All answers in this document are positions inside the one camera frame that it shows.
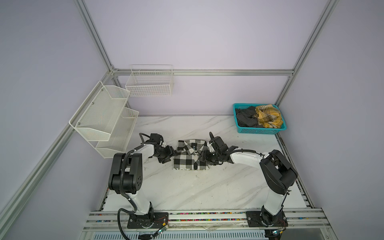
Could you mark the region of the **black white checkered shirt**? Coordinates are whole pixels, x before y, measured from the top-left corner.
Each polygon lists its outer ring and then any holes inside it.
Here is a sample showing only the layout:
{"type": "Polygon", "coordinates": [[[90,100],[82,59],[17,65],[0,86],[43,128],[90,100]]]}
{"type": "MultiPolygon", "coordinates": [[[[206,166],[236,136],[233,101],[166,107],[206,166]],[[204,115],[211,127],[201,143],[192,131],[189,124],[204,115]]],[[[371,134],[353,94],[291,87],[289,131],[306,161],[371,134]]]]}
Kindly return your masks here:
{"type": "Polygon", "coordinates": [[[206,162],[210,153],[204,140],[179,140],[174,156],[174,169],[204,171],[209,169],[206,162]]]}

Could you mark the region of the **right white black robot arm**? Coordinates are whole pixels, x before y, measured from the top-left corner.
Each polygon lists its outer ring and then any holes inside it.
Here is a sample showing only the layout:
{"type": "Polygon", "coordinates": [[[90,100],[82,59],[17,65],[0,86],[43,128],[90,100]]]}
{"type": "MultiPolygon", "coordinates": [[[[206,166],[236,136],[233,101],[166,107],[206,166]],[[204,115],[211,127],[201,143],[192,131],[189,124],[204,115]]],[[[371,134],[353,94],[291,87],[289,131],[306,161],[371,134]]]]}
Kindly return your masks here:
{"type": "Polygon", "coordinates": [[[284,202],[298,177],[296,169],[286,157],[278,150],[262,154],[237,146],[228,147],[221,137],[215,137],[213,133],[210,133],[209,147],[213,150],[206,154],[209,165],[241,164],[262,171],[269,193],[261,208],[259,222],[266,227],[276,224],[283,216],[284,202]]]}

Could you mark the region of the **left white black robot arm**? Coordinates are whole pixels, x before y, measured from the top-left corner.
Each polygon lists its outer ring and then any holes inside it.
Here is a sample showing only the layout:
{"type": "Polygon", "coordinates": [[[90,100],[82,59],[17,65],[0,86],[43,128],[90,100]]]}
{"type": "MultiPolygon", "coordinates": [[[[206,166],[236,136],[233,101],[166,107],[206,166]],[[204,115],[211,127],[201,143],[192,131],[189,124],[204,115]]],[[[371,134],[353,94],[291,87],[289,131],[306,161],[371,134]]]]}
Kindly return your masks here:
{"type": "Polygon", "coordinates": [[[162,135],[139,133],[141,144],[127,153],[117,153],[113,157],[110,170],[108,188],[125,198],[132,210],[130,214],[147,215],[152,204],[140,193],[144,181],[143,163],[148,159],[156,158],[159,163],[171,161],[176,154],[173,147],[165,145],[162,135]]]}

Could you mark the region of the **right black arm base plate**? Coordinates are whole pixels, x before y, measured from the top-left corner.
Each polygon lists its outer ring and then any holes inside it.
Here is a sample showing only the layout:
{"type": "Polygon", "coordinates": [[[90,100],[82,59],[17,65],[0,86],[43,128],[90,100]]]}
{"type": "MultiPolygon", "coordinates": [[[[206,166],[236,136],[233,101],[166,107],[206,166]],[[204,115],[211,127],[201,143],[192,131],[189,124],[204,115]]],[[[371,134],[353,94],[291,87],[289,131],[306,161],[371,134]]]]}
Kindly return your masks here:
{"type": "Polygon", "coordinates": [[[288,222],[285,213],[281,210],[277,215],[271,215],[268,211],[246,212],[249,227],[287,227],[288,222]]]}

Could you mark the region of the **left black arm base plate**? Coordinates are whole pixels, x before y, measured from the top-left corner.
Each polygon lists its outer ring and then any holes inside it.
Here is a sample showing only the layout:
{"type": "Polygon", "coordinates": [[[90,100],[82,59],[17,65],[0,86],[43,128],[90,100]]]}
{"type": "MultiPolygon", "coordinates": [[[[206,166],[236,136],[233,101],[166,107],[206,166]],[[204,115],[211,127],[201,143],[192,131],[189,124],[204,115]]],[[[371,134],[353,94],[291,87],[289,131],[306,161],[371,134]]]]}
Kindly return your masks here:
{"type": "Polygon", "coordinates": [[[130,214],[128,229],[160,229],[168,223],[169,214],[166,212],[148,213],[146,215],[130,214]]]}

